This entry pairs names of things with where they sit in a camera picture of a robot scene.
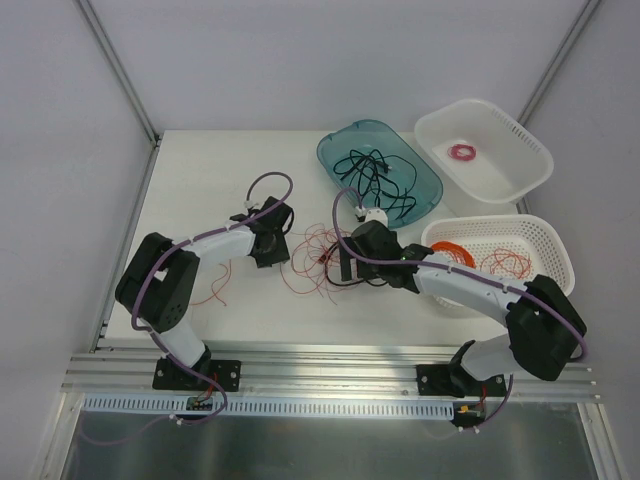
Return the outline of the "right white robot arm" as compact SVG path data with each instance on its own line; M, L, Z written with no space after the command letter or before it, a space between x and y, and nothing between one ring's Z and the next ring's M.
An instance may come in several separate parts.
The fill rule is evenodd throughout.
M454 301L505 328L501 336L467 341L441 373L429 376L432 387L443 394L461 398L494 376L521 371L552 382L567 364L586 356L586 325L548 276L512 281L420 244L401 246L396 233L376 220L338 242L389 286Z

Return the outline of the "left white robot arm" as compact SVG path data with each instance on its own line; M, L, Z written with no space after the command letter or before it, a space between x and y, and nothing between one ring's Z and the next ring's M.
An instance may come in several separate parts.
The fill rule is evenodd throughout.
M144 237L119 280L115 299L166 354L156 365L155 390L195 391L208 388L212 380L225 390L238 389L186 318L196 278L241 257L253 259L258 268L288 261L286 234L293 220L289 205L269 197L260 209L232 216L212 235L181 242L157 232Z

